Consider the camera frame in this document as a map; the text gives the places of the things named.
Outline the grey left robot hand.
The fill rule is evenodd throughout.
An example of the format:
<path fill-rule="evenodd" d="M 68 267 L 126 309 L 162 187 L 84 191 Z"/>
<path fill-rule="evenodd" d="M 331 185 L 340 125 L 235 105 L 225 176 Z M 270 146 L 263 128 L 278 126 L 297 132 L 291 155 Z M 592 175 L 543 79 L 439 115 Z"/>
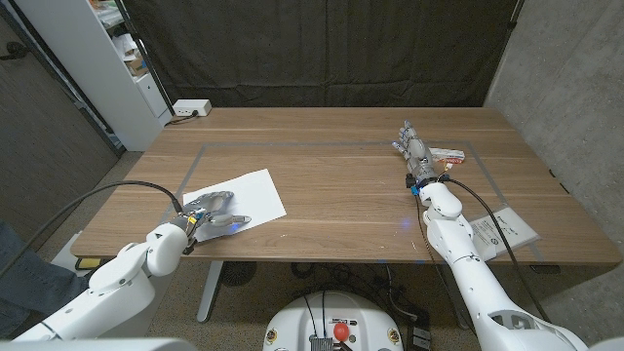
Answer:
<path fill-rule="evenodd" d="M 231 214 L 229 203 L 234 197 L 231 191 L 217 191 L 200 195 L 182 207 L 182 212 L 170 220 L 180 227 L 190 243 L 201 243 L 221 236 L 232 235 L 249 223 L 248 215 Z"/>

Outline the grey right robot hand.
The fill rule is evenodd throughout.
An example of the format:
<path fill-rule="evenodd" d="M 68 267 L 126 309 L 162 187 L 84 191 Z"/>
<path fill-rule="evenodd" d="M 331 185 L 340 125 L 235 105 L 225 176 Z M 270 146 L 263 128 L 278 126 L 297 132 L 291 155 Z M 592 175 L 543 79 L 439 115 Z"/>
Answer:
<path fill-rule="evenodd" d="M 438 177 L 434 170 L 432 153 L 419 138 L 410 121 L 405 121 L 404 126 L 399 130 L 399 140 L 393 141 L 392 145 L 403 155 L 407 161 L 409 173 L 417 182 Z"/>

